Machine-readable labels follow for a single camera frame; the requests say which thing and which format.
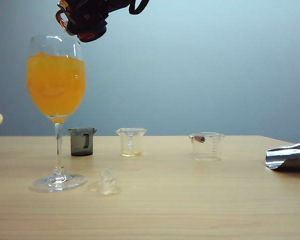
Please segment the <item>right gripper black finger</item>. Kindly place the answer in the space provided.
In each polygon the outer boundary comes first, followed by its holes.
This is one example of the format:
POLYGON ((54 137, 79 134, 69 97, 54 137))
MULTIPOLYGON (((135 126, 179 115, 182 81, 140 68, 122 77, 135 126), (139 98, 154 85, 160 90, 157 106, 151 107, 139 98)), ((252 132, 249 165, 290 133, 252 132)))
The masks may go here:
POLYGON ((77 36, 102 36, 106 33, 108 17, 104 0, 66 0, 66 31, 77 36))

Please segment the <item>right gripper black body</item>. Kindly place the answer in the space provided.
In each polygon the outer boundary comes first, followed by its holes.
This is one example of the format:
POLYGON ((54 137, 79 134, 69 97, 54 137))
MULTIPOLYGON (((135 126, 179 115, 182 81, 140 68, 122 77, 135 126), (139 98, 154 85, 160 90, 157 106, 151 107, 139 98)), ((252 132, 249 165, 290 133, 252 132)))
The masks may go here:
POLYGON ((130 3, 130 0, 101 0, 97 4, 97 15, 102 19, 106 19, 109 13, 126 8, 130 3))

